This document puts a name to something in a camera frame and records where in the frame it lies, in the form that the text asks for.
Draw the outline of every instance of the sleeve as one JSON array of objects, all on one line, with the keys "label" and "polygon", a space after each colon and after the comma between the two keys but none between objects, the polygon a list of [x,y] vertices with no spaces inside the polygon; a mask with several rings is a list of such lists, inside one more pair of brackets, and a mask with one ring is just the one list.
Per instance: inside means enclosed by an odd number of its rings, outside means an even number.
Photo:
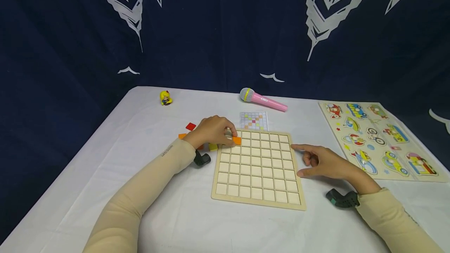
[{"label": "sleeve", "polygon": [[195,149],[186,141],[177,139],[171,143],[109,200],[83,252],[136,253],[142,215],[172,176],[186,168],[194,158]]},{"label": "sleeve", "polygon": [[361,217],[381,236],[392,253],[444,252],[388,189],[359,196],[359,204],[356,209]]}]

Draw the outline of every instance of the pink microphone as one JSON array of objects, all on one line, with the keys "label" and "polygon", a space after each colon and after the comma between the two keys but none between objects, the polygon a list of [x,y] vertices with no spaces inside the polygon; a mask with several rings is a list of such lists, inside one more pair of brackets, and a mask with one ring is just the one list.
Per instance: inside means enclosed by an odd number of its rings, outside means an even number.
[{"label": "pink microphone", "polygon": [[279,102],[261,96],[260,94],[256,93],[255,90],[252,90],[250,88],[242,88],[240,96],[241,99],[244,100],[244,102],[254,102],[280,111],[287,111],[288,109],[287,105],[283,105]]}]

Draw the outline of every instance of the white table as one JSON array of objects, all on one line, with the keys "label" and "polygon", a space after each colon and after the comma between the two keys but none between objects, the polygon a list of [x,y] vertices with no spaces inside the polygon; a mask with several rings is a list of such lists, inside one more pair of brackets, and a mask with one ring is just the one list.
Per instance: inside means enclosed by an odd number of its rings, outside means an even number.
[{"label": "white table", "polygon": [[[295,143],[328,146],[343,155],[316,100],[273,99],[286,113],[243,103],[238,94],[169,89],[173,104],[161,106],[166,88],[130,90],[75,158],[0,246],[0,253],[79,253],[104,205],[157,156],[189,122],[218,114],[239,125],[239,112],[269,115],[272,131],[290,132]],[[331,180],[302,179],[307,211],[211,199],[216,155],[201,169],[175,176],[143,217],[140,252],[388,252],[355,210],[331,205]],[[297,155],[299,166],[304,166]],[[379,181],[404,204],[432,238],[450,252],[450,185]]]}]

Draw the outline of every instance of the small figurine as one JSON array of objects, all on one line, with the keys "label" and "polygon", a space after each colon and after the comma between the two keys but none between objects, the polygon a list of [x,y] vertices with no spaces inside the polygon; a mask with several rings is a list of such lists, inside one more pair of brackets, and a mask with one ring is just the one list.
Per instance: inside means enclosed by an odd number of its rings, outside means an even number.
[{"label": "small figurine", "polygon": [[159,99],[161,100],[161,105],[170,105],[172,103],[169,91],[159,93]]}]

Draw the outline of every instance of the orange tile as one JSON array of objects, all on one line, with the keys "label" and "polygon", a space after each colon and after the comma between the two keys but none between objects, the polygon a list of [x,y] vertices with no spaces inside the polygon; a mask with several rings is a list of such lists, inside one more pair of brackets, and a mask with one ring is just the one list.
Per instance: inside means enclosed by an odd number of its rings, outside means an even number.
[{"label": "orange tile", "polygon": [[241,138],[240,137],[233,137],[233,141],[237,146],[241,145]]}]

